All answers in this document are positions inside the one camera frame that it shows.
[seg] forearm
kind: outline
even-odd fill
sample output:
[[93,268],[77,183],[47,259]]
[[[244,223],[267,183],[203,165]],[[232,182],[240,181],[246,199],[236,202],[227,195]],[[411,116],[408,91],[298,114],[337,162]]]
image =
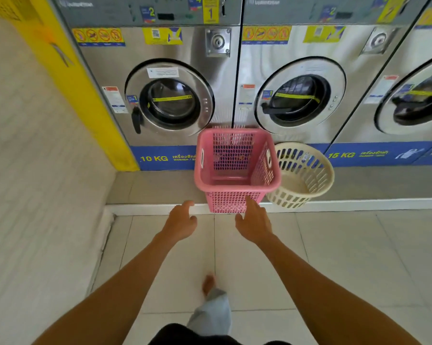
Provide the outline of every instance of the forearm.
[[157,234],[126,266],[71,309],[34,344],[122,344],[175,242]]
[[420,345],[384,313],[316,271],[275,235],[258,246],[320,345]]

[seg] light blue pants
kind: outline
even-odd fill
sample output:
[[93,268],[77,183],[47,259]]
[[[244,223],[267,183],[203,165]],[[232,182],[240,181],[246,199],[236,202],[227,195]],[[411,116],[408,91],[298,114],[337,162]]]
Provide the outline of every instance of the light blue pants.
[[201,336],[229,335],[232,316],[227,293],[213,288],[208,293],[205,303],[195,309],[187,328]]

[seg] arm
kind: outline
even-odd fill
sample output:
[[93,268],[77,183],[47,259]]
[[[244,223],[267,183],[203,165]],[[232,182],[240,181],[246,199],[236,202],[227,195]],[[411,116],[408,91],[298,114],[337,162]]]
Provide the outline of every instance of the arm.
[[125,340],[168,252],[196,228],[192,201],[173,208],[152,242],[106,283],[48,328],[34,345],[118,344]]
[[250,198],[246,202],[245,218],[235,217],[236,228],[270,260],[320,345],[420,345],[383,312],[302,260],[272,233],[265,208]]

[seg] pink laundry basket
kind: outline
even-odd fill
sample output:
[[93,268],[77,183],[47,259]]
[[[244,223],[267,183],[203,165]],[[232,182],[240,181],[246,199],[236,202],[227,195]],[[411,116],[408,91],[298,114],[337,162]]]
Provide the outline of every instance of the pink laundry basket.
[[280,186],[270,133],[252,128],[209,128],[196,143],[195,184],[213,213],[241,213],[245,196],[259,203]]

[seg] tiled wall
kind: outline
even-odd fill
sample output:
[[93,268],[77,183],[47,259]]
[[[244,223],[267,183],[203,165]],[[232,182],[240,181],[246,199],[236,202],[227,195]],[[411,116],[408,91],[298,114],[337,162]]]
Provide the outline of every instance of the tiled wall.
[[0,19],[0,344],[29,344],[83,299],[115,177],[25,42]]

